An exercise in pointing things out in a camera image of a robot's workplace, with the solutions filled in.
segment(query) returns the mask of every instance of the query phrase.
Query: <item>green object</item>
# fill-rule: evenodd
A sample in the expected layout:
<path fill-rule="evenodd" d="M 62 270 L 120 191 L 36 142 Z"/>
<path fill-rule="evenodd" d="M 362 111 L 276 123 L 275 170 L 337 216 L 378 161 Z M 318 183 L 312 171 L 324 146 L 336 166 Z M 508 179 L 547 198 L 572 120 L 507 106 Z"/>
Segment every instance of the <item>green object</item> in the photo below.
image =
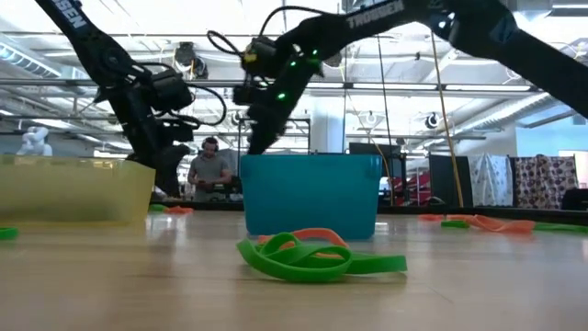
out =
<path fill-rule="evenodd" d="M 294 246 L 280 249 L 288 242 L 293 242 Z M 381 257 L 351 252 L 336 245 L 303 244 L 290 233 L 277 234 L 264 245 L 254 245 L 243 239 L 237 249 L 252 268 L 291 282 L 330 282 L 340 280 L 344 275 L 407 270 L 404 256 Z M 334 254 L 340 258 L 319 257 L 317 253 Z"/>
<path fill-rule="evenodd" d="M 151 212 L 164 212 L 167 209 L 167 206 L 161 204 L 153 204 L 149 206 L 149 211 Z"/>
<path fill-rule="evenodd" d="M 588 234 L 588 226 L 568 224 L 536 223 L 535 228 L 533 228 L 533 230 Z"/>
<path fill-rule="evenodd" d="M 18 237 L 17 228 L 0 228 L 0 240 L 11 240 Z"/>
<path fill-rule="evenodd" d="M 464 221 L 445 221 L 445 222 L 441 222 L 441 227 L 469 229 L 469 224 L 465 223 Z"/>

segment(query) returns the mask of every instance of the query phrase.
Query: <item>plastic container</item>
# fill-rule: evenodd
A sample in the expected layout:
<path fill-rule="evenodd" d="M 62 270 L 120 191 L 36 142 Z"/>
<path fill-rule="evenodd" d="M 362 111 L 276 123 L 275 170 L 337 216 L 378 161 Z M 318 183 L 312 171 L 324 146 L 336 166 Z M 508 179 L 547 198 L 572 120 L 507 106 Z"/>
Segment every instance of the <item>plastic container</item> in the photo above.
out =
<path fill-rule="evenodd" d="M 244 155 L 243 203 L 251 235 L 321 227 L 345 240 L 374 234 L 378 155 Z"/>
<path fill-rule="evenodd" d="M 145 228 L 155 172 L 131 161 L 0 156 L 0 226 Z"/>

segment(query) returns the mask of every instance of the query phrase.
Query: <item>wooden table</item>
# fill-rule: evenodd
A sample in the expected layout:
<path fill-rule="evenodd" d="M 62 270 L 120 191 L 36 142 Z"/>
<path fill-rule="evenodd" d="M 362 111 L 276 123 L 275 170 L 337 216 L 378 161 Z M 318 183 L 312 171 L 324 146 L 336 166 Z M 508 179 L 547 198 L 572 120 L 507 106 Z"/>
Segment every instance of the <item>wooden table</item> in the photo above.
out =
<path fill-rule="evenodd" d="M 299 285 L 243 263 L 239 212 L 152 216 L 147 228 L 0 242 L 0 330 L 588 330 L 588 237 L 380 216 L 374 239 L 352 247 L 405 254 L 405 275 Z"/>

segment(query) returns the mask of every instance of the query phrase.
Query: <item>yellow translucent bin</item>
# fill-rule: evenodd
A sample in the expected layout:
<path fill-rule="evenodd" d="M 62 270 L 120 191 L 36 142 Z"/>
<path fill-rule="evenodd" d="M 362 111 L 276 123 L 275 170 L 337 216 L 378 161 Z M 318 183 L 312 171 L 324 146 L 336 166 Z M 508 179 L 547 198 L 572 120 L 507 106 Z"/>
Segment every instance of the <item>yellow translucent bin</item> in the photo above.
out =
<path fill-rule="evenodd" d="M 131 161 L 0 156 L 0 226 L 144 228 L 155 171 Z"/>

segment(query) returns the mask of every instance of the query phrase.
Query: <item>table surface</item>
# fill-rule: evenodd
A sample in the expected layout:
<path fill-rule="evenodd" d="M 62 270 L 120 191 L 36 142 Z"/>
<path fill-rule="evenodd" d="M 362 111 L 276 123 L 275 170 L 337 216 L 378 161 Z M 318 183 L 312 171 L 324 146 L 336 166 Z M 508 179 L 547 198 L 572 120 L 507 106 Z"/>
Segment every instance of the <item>table surface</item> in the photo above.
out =
<path fill-rule="evenodd" d="M 302 285 L 243 263 L 240 212 L 152 215 L 147 229 L 38 229 L 0 242 L 0 329 L 588 330 L 587 236 L 379 216 L 373 240 L 351 246 L 404 254 L 408 272 Z"/>

